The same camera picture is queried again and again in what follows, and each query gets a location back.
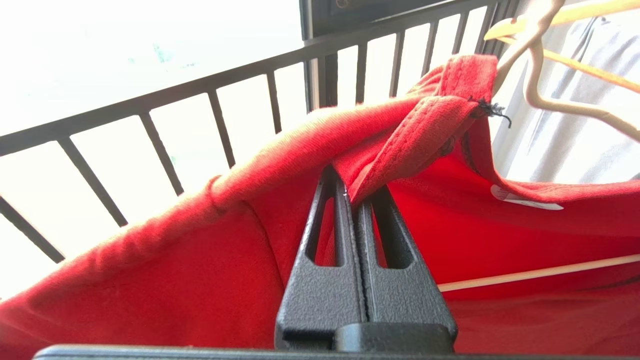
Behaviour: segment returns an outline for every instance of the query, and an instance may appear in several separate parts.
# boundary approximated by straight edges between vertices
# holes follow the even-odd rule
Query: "stitched seam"
[[[253,205],[251,205],[251,203],[246,200],[240,200],[240,202],[242,202],[247,206],[247,208],[249,208],[249,210],[252,212],[253,216],[255,217],[256,222],[260,225],[260,228],[262,229],[262,234],[264,235],[264,239],[267,241],[269,250],[271,250],[271,257],[273,258],[273,264],[275,265],[276,270],[278,270],[278,275],[280,276],[280,283],[282,284],[282,293],[284,294],[285,286],[284,286],[284,280],[282,278],[282,272],[280,272],[280,266],[278,264],[278,260],[276,259],[276,254],[273,251],[273,246],[271,246],[271,239],[269,239],[269,234],[267,233],[267,229],[264,227],[264,224],[262,223],[262,219],[260,219],[260,217],[258,216],[258,213],[253,208]]]

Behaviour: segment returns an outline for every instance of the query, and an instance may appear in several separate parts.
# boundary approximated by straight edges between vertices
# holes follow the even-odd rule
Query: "metal railing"
[[[207,94],[220,134],[220,140],[225,151],[227,163],[229,167],[232,167],[236,161],[225,125],[223,110],[220,106],[220,100],[218,99],[219,88],[255,76],[266,75],[273,115],[273,128],[274,132],[278,133],[282,130],[282,125],[280,123],[280,110],[276,95],[275,70],[296,63],[322,59],[327,56],[336,56],[339,50],[357,45],[358,57],[356,63],[356,95],[354,102],[360,103],[364,101],[368,41],[386,35],[396,34],[391,84],[389,88],[389,96],[396,96],[404,47],[404,34],[407,29],[423,24],[430,24],[422,66],[422,75],[424,75],[429,70],[431,64],[436,33],[438,31],[438,21],[440,19],[460,14],[456,36],[452,45],[452,54],[456,54],[460,51],[469,12],[476,8],[486,6],[486,13],[478,34],[475,52],[499,55],[502,52],[502,45],[497,44],[494,40],[485,43],[482,36],[492,24],[507,17],[514,16],[517,5],[517,0],[449,0],[391,19],[373,22],[364,28],[349,33],[313,38],[312,40],[307,40],[303,47],[288,53],[279,54],[272,58],[256,61],[133,99],[0,136],[0,156],[23,151],[47,142],[58,142],[101,201],[102,205],[113,217],[113,220],[119,226],[124,226],[127,224],[127,220],[100,182],[100,179],[98,179],[91,167],[87,164],[76,145],[74,145],[70,138],[72,135],[130,116],[139,116],[175,193],[180,195],[183,192],[180,179],[151,119],[151,110],[195,95]],[[319,99],[318,105],[320,106],[335,104],[335,101],[328,99],[335,100],[337,98],[337,69],[326,69],[319,65],[316,75],[319,80],[318,84],[312,86],[307,82],[307,92],[313,92],[317,96]],[[64,260],[62,253],[49,243],[44,236],[2,197],[0,197],[0,213],[17,229],[22,231],[53,261],[60,262]]]

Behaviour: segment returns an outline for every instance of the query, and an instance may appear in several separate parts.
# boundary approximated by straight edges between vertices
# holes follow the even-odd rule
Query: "clothing tag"
[[[497,185],[491,186],[491,194],[498,200],[512,202],[514,204],[520,204],[524,206],[531,206],[532,208],[545,209],[545,210],[564,209],[562,206],[558,204],[547,204],[545,202],[536,202],[536,201],[527,200],[521,196],[512,194]]]

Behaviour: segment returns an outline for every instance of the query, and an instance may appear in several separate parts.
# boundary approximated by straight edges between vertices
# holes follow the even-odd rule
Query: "railing bar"
[[[497,3],[493,3],[491,5],[487,5],[486,6],[486,11],[484,13],[484,19],[482,21],[482,26],[480,26],[480,34],[478,35],[478,40],[476,42],[476,50],[475,53],[476,54],[483,54],[484,51],[484,34],[486,34],[486,32],[489,30],[489,28],[491,27],[491,20],[493,19],[493,16],[495,14],[495,9],[498,6]]]
[[[317,91],[318,91],[318,108],[327,107],[327,59],[325,56],[320,56],[316,59],[317,65]]]
[[[124,215],[116,206],[116,203],[113,202],[113,199],[104,188],[98,177],[93,173],[93,170],[89,167],[86,160],[80,154],[80,151],[76,147],[76,145],[71,141],[70,138],[64,138],[58,140],[60,147],[65,151],[71,162],[76,166],[80,174],[84,178],[84,180],[89,184],[91,190],[96,194],[98,199],[100,199],[102,205],[107,209],[109,214],[113,217],[113,220],[116,221],[118,226],[122,227],[127,225],[127,220],[124,218]]]
[[[207,93],[212,88],[237,83],[265,74],[289,65],[307,61],[318,56],[336,53],[341,49],[368,42],[372,39],[397,33],[404,29],[434,22],[461,10],[470,10],[479,6],[493,3],[495,0],[459,0],[455,6],[450,1],[426,6],[416,12],[400,15],[387,20],[381,20],[350,33],[324,35],[305,41],[305,46],[288,53],[242,65],[217,74],[206,76],[142,95],[133,99],[121,101],[73,115],[64,119],[48,122],[12,134],[0,136],[0,156],[18,152],[45,142],[56,141],[70,137],[73,134],[93,129],[104,124],[151,111],[160,106],[187,99],[198,94]]]
[[[469,19],[469,12],[461,12],[460,19],[458,20],[458,29],[456,30],[456,38],[453,40],[453,51],[451,54],[458,54],[460,52],[460,46],[462,45],[462,38],[465,36],[465,28],[467,27],[467,20]]]
[[[13,226],[20,230],[34,245],[55,263],[63,261],[65,257],[42,234],[40,234],[20,213],[0,196],[0,213]]]
[[[338,53],[324,57],[324,91],[324,105],[338,105]]]
[[[433,46],[436,43],[436,34],[438,33],[438,23],[436,20],[429,24],[429,37],[427,38],[427,47],[424,51],[424,62],[422,63],[422,76],[429,72],[431,66],[431,58],[433,57]]]
[[[367,42],[358,45],[358,61],[356,65],[356,104],[364,102],[364,83],[367,74]]]
[[[151,140],[151,144],[154,146],[156,150],[156,154],[158,155],[158,159],[160,159],[160,163],[164,168],[164,172],[166,176],[169,178],[171,182],[171,186],[175,191],[176,195],[180,195],[184,192],[182,188],[182,184],[180,184],[180,179],[178,179],[178,174],[175,172],[175,168],[173,167],[173,163],[171,162],[171,158],[164,148],[164,144],[162,143],[162,139],[160,139],[160,134],[158,134],[158,130],[156,129],[156,125],[154,121],[151,119],[151,115],[149,113],[140,114],[140,120],[142,121],[142,125],[145,127],[147,131],[147,135],[149,136],[149,140]]]
[[[211,103],[213,117],[216,120],[216,126],[218,127],[218,134],[220,134],[222,148],[225,150],[227,163],[229,164],[229,168],[231,168],[236,164],[236,159],[234,158],[234,151],[231,148],[231,140],[229,140],[229,133],[227,132],[225,119],[222,117],[222,108],[220,108],[220,100],[218,99],[217,90],[209,92],[209,102]]]
[[[404,47],[404,31],[396,33],[396,46],[394,47],[394,64],[391,69],[391,86],[389,97],[395,97],[398,93],[398,79],[400,78],[400,65],[402,64],[402,51]]]
[[[278,88],[276,87],[276,77],[273,71],[267,73],[267,87],[269,88],[269,100],[271,100],[273,129],[277,134],[282,131],[282,123],[280,122],[280,105],[278,105]]]

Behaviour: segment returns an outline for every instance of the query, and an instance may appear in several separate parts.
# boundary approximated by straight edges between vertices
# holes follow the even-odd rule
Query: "beige hanger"
[[[606,2],[597,1],[592,2],[588,1],[583,3],[583,8],[579,8],[579,10],[584,10],[585,8],[590,9],[589,12],[586,11],[576,11],[576,7],[573,6],[570,8],[571,11],[565,10],[562,13],[563,18],[562,21],[566,21],[566,19],[573,19],[578,16],[593,15],[600,9],[599,13],[611,13],[613,10],[608,10],[609,8],[605,7],[603,3],[607,3],[611,8],[620,9],[620,8],[628,8],[629,0],[609,0]],[[540,80],[540,72],[542,70],[542,63],[544,62],[544,48],[542,46],[542,35],[547,31],[551,23],[554,21],[554,17],[557,13],[560,13],[560,10],[563,8],[564,0],[548,0],[546,2],[546,6],[537,6],[539,3],[536,3],[536,11],[538,14],[535,16],[524,17],[523,20],[526,19],[526,26],[524,26],[523,31],[523,39],[518,40],[513,46],[511,46],[502,56],[500,62],[498,62],[498,73],[496,75],[495,83],[493,86],[493,93],[495,94],[500,87],[502,86],[504,79],[506,78],[511,66],[513,63],[524,53],[525,50],[529,50],[529,66],[527,66],[527,72],[525,76],[525,86],[524,86],[524,97],[525,100],[533,107],[540,108],[543,110],[550,111],[559,111],[563,113],[571,113],[574,115],[583,115],[587,117],[593,117],[598,119],[606,124],[612,126],[617,129],[621,133],[631,137],[637,142],[640,142],[640,129],[632,123],[626,122],[623,119],[613,115],[607,110],[591,105],[584,104],[581,102],[575,101],[560,101],[555,99],[544,98],[538,92],[538,81]],[[516,19],[509,20],[511,25],[516,24],[518,21]],[[489,29],[487,34],[496,34],[496,31]]]
[[[591,0],[583,1],[560,8],[551,25],[565,24],[590,17],[604,16],[640,8],[638,0]],[[527,26],[528,16],[525,14],[515,19],[504,19],[493,25],[484,35],[485,40],[508,37],[521,33]]]
[[[500,40],[501,42],[513,45],[516,43],[516,39],[514,39],[513,37],[499,37],[498,40]],[[629,81],[625,78],[623,78],[622,76],[618,76],[616,74],[612,74],[608,71],[604,71],[602,69],[598,69],[597,67],[593,67],[591,65],[587,65],[587,64],[583,64],[577,60],[571,59],[571,58],[567,58],[565,56],[562,56],[558,53],[554,53],[553,51],[549,51],[547,49],[544,50],[544,55],[546,59],[549,60],[553,60],[555,62],[561,63],[563,65],[566,65],[572,69],[576,69],[578,71],[581,71],[585,74],[589,74],[592,75],[598,79],[604,80],[608,83],[612,83],[616,86],[620,86],[626,89],[629,89],[633,92],[637,92],[640,94],[640,84],[639,83],[635,83],[633,81]]]
[[[612,7],[603,8],[604,3]],[[609,11],[607,13],[613,13],[628,10],[628,6],[630,5],[630,3],[633,3],[632,5],[634,6],[637,5],[637,7],[640,7],[640,1],[638,0],[587,1],[585,3],[582,3],[581,5],[583,7],[578,8],[580,11],[576,12],[576,6],[563,7],[564,0],[549,0],[546,6],[536,7],[536,11],[538,12],[537,15],[531,16],[532,14],[528,13],[526,17],[518,18],[518,21],[520,21],[520,19],[526,19],[526,26],[523,24],[524,21],[521,22],[521,24],[515,26],[518,21],[516,21],[515,19],[507,19],[504,21],[509,24],[509,26],[507,27],[508,30],[496,31],[494,29],[495,27],[501,28],[505,25],[505,23],[503,23],[502,25],[500,25],[500,23],[496,24],[494,27],[489,29],[487,35],[485,36],[485,40],[487,40],[488,38],[509,36],[520,31],[523,31],[524,33],[522,39],[517,40],[515,44],[513,44],[513,46],[507,49],[507,51],[500,59],[500,62],[498,62],[498,73],[496,76],[495,84],[493,86],[493,93],[495,94],[500,89],[513,63],[520,57],[520,55],[528,50],[531,61],[529,66],[527,67],[527,73],[525,76],[524,95],[525,99],[529,104],[531,104],[531,106],[545,110],[560,111],[564,113],[594,117],[596,119],[604,121],[605,123],[618,129],[622,133],[625,133],[626,135],[629,135],[631,138],[640,142],[640,131],[638,130],[638,128],[623,121],[622,119],[619,119],[618,117],[615,117],[614,115],[611,115],[608,111],[603,110],[598,106],[572,101],[544,99],[538,93],[538,81],[540,80],[540,72],[542,69],[542,63],[544,61],[542,35],[546,32],[551,24],[559,24],[560,22],[568,22],[583,19],[585,17],[599,16],[603,15],[607,11]],[[560,15],[559,20],[555,18],[556,14]],[[569,274],[572,272],[635,263],[638,261],[640,261],[640,254],[635,254],[622,256],[619,258],[557,266],[554,268],[544,268],[528,272],[518,272],[514,274],[483,277],[480,279],[449,282],[446,284],[439,284],[438,287],[440,288],[440,291],[461,290],[467,288],[476,288],[479,286],[502,284],[505,282],[535,279],[552,275]]]

